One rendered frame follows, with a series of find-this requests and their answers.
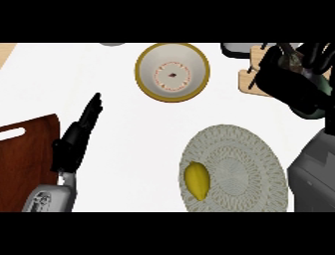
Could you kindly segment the brown wooden cutting board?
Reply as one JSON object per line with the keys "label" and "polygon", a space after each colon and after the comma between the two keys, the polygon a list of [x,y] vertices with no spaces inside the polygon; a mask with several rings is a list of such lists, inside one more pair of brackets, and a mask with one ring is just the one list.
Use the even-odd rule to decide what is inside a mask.
{"label": "brown wooden cutting board", "polygon": [[58,135],[55,115],[0,127],[0,212],[20,212],[36,186],[57,183],[49,168]]}

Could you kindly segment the yellow mango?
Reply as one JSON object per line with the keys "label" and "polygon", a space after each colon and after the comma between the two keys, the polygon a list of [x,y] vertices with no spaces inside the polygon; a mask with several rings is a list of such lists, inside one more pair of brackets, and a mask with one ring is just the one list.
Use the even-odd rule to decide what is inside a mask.
{"label": "yellow mango", "polygon": [[209,174],[199,162],[188,163],[183,172],[183,180],[188,193],[197,201],[202,201],[209,190]]}

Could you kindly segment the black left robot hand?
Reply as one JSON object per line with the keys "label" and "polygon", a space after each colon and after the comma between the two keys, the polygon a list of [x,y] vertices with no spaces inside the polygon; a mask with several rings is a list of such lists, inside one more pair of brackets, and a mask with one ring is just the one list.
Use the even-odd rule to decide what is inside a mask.
{"label": "black left robot hand", "polygon": [[101,110],[101,94],[95,93],[79,119],[69,125],[63,136],[52,141],[51,170],[54,172],[76,172]]}

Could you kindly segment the round pale woven placemat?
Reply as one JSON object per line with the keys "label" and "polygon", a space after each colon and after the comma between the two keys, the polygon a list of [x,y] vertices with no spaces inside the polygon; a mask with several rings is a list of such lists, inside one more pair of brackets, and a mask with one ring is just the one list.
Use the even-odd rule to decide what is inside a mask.
{"label": "round pale woven placemat", "polygon": [[[184,169],[203,165],[209,188],[203,200],[190,194]],[[287,187],[277,157],[261,138],[245,128],[218,125],[190,139],[178,163],[178,188],[188,212],[285,212]]]}

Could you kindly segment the pale grey dark-rimmed dish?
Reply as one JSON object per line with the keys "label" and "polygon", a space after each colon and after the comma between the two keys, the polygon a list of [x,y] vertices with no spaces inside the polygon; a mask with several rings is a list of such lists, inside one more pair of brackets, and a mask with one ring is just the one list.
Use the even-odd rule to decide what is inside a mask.
{"label": "pale grey dark-rimmed dish", "polygon": [[265,50],[268,47],[276,46],[282,54],[292,53],[299,46],[298,43],[280,45],[277,43],[221,43],[221,54],[227,58],[248,59],[251,55],[251,48]]}

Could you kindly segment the white bowl with yellow rim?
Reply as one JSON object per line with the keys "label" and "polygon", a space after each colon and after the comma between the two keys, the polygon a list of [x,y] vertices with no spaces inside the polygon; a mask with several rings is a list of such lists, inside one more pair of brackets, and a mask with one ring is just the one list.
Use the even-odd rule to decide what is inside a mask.
{"label": "white bowl with yellow rim", "polygon": [[202,51],[188,43],[156,43],[135,62],[135,81],[144,94],[165,103],[191,99],[203,90],[209,64]]}

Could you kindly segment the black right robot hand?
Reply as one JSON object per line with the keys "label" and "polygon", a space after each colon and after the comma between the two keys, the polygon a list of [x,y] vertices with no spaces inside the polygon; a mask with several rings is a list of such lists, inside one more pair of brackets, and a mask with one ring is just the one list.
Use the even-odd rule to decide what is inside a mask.
{"label": "black right robot hand", "polygon": [[301,75],[283,70],[277,61],[282,52],[271,46],[258,63],[255,84],[259,90],[305,115],[324,111],[324,132],[335,136],[335,43],[304,43],[296,51],[302,54],[302,67],[314,75],[330,71],[326,95]]}

